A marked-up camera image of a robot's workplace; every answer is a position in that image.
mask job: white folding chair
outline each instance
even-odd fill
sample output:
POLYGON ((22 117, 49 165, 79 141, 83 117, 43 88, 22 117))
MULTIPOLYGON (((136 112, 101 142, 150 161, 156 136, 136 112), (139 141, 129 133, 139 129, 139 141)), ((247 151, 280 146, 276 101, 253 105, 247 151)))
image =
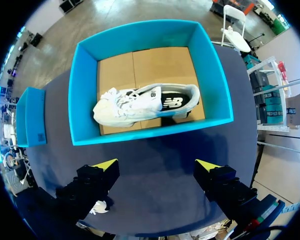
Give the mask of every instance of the white folding chair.
POLYGON ((225 5, 223 7, 223 28, 221 28, 221 32, 222 32, 221 46, 229 45, 229 43, 224 42, 224 39, 226 37, 229 40, 229 42, 233 45, 234 48, 242 52, 249 53, 251 49, 244 39, 245 26, 246 26, 246 15, 242 11, 240 11, 239 9, 233 6, 225 5), (238 19, 239 21, 243 22, 242 34, 240 34, 237 31, 226 29, 227 16, 230 16, 234 19, 238 19))

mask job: cardboard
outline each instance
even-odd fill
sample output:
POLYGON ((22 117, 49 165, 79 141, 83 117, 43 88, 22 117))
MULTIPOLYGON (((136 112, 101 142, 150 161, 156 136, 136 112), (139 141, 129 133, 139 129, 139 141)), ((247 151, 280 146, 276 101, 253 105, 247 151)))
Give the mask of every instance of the cardboard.
MULTIPOLYGON (((199 87, 194 65, 187 47, 161 47, 110 57, 98 62, 97 100, 115 87, 139 89, 154 83, 194 84, 199 87)), ((205 119, 202 99, 187 118, 173 119, 176 123, 205 119)), ((100 125, 101 135, 161 127, 167 119, 155 118, 136 122, 132 127, 100 125)))
MULTIPOLYGON (((154 83, 194 84, 199 87, 195 68, 187 47, 160 47, 132 53, 135 85, 141 88, 154 83)), ((176 123, 205 119, 202 99, 187 118, 173 119, 176 123)), ((161 118, 141 122, 141 127, 162 125, 161 118)))
POLYGON ((300 94, 285 99, 286 123, 292 129, 300 125, 300 94))
MULTIPOLYGON (((98 62, 97 66, 97 101, 102 94, 116 88, 135 89, 135 73, 132 52, 109 57, 98 62)), ((101 135, 123 133, 141 129, 140 122, 131 127, 111 127, 99 125, 101 135)))

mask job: box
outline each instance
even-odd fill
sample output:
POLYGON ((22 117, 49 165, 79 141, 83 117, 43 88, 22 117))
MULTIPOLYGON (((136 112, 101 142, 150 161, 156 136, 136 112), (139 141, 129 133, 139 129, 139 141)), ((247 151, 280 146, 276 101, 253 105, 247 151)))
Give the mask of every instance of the box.
POLYGON ((28 87, 16 104, 16 135, 19 147, 47 143, 44 109, 45 91, 28 87))
MULTIPOLYGON (((199 87, 195 68, 187 47, 160 47, 129 52, 98 62, 97 101, 111 88, 139 89, 156 83, 193 84, 199 87)), ((200 98, 187 118, 176 118, 170 123, 184 123, 205 119, 200 98)), ((136 122, 132 127, 99 125, 100 134, 113 134, 161 127, 165 119, 155 118, 136 122)))
POLYGON ((260 116, 260 122, 262 124, 267 123, 267 109, 265 106, 259 106, 259 116, 260 116))
POLYGON ((253 89, 269 85, 267 74, 260 72, 259 70, 253 71, 249 76, 253 89))
MULTIPOLYGON (((252 89, 252 92, 253 92, 254 94, 259 93, 259 92, 262 92, 262 87, 260 86, 260 87, 253 88, 253 89, 252 89)), ((264 95, 263 95, 263 94, 260 94, 260 95, 254 96, 254 102, 255 102, 256 104, 264 104, 264 103, 266 103, 265 98, 264 98, 264 95)))
MULTIPOLYGON (((97 101, 101 95, 111 88, 117 90, 135 89, 135 72, 132 52, 113 56, 98 62, 97 65, 97 101)), ((141 123, 136 122, 131 127, 110 127, 99 125, 100 134, 114 134, 141 129, 141 123)))
POLYGON ((266 121, 268 124, 279 124, 283 121, 283 112, 281 104, 271 104, 265 106, 266 121))
MULTIPOLYGON (((262 91, 269 90, 275 88, 272 85, 267 85, 262 87, 262 91)), ((271 91, 263 94, 264 101, 266 105, 271 104, 281 104, 280 92, 279 90, 271 91)))
POLYGON ((150 20, 126 24, 78 43, 71 67, 68 115, 73 145, 111 143, 176 134, 234 120, 226 76, 216 50, 200 23, 150 20), (98 61, 135 51, 188 47, 200 88, 205 119, 170 126, 101 135, 92 117, 97 103, 98 61))

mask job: metal shelf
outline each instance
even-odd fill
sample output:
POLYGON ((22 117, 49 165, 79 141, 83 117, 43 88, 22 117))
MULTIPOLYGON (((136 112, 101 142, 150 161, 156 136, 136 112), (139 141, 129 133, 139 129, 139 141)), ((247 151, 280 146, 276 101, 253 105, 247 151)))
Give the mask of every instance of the metal shelf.
POLYGON ((288 133, 290 128, 284 125, 263 125, 258 124, 256 126, 257 130, 264 130, 264 131, 275 131, 275 132, 286 132, 288 133))
MULTIPOLYGON (((260 72, 263 72, 267 75, 270 74, 275 74, 277 84, 278 86, 283 85, 283 78, 282 74, 278 68, 278 65, 276 63, 276 58, 274 56, 269 57, 268 59, 260 62, 259 64, 253 66, 252 68, 247 70, 248 76, 250 77, 250 74, 253 73, 254 71, 259 70, 260 72), (265 66, 269 66, 272 68, 271 70, 263 70, 262 68, 265 66)), ((286 106, 286 94, 283 88, 279 89, 280 93, 280 100, 281 100, 281 105, 282 105, 282 124, 278 125, 263 125, 263 124, 258 124, 257 129, 258 130, 265 130, 265 131, 276 131, 276 132, 289 132, 289 127, 287 126, 287 106, 286 106)))

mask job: blue box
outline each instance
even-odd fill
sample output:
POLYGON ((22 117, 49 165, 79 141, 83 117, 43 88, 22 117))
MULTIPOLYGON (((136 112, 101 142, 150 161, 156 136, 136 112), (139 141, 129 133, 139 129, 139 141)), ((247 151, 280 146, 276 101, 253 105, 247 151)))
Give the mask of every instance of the blue box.
POLYGON ((16 135, 20 147, 47 143, 44 109, 45 91, 28 87, 16 104, 16 135))
POLYGON ((78 43, 71 67, 68 115, 75 146, 176 134, 234 120, 226 76, 216 50, 198 22, 150 20, 95 34, 78 43), (205 119, 172 126, 100 135, 92 117, 97 103, 97 63, 116 55, 163 47, 188 47, 200 87, 205 119))

